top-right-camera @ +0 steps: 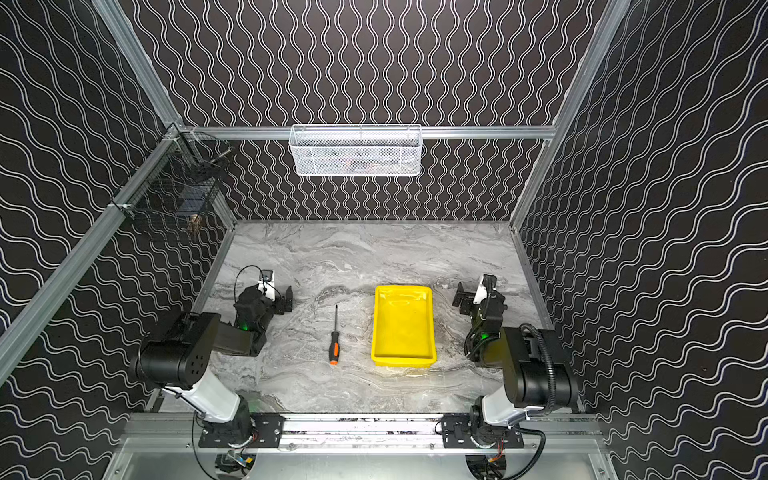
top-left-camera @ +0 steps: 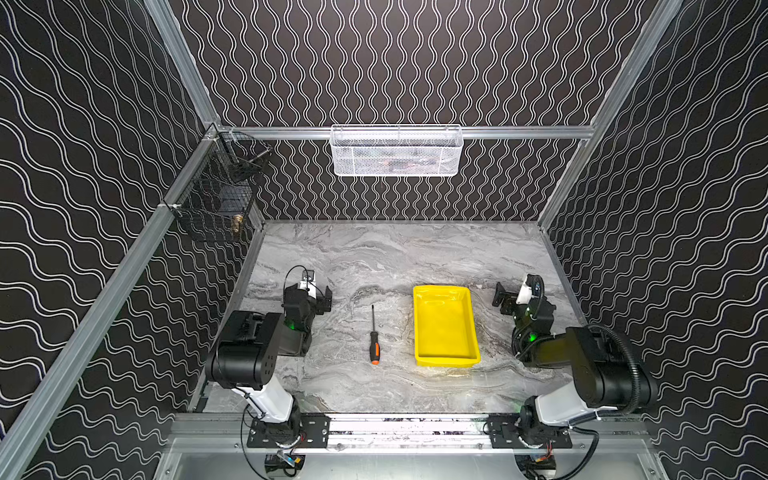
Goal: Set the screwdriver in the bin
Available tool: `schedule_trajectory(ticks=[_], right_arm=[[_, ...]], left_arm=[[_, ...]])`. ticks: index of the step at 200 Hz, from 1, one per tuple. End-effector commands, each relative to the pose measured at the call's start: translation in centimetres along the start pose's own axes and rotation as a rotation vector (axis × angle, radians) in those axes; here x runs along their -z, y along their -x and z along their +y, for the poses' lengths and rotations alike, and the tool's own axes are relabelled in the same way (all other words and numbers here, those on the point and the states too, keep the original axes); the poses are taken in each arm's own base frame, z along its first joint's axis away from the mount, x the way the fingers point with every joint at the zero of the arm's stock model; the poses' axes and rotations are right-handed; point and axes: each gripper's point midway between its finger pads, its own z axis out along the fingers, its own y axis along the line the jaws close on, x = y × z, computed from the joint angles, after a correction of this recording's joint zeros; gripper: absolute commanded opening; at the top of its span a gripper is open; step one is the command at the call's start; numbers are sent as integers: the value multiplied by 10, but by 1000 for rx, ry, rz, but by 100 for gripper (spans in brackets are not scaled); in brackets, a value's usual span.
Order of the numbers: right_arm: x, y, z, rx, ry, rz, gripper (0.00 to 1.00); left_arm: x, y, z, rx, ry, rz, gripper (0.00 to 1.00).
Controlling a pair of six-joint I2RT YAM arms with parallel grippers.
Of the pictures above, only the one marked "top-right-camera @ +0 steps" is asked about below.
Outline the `orange black handled screwdriver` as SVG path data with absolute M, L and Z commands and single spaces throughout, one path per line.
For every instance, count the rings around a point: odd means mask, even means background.
M 340 334 L 338 330 L 338 306 L 334 307 L 334 328 L 331 332 L 331 341 L 328 351 L 329 363 L 331 365 L 337 365 L 340 357 Z

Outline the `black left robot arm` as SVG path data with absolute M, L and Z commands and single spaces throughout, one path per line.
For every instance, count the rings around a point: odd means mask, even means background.
M 256 358 L 267 342 L 271 320 L 293 309 L 293 291 L 281 292 L 262 281 L 236 297 L 235 321 L 214 312 L 182 313 L 157 326 L 132 361 L 140 382 L 159 387 L 193 409 L 203 448 L 276 448 L 285 419 L 256 414 L 209 368 L 211 354 Z

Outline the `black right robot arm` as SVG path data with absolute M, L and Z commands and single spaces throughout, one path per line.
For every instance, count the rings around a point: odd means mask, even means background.
M 470 408 L 470 437 L 479 445 L 504 442 L 520 423 L 560 409 L 578 409 L 578 385 L 557 334 L 530 323 L 505 326 L 506 299 L 496 277 L 475 291 L 457 286 L 452 305 L 470 319 L 463 354 L 479 368 L 498 370 L 502 384 Z

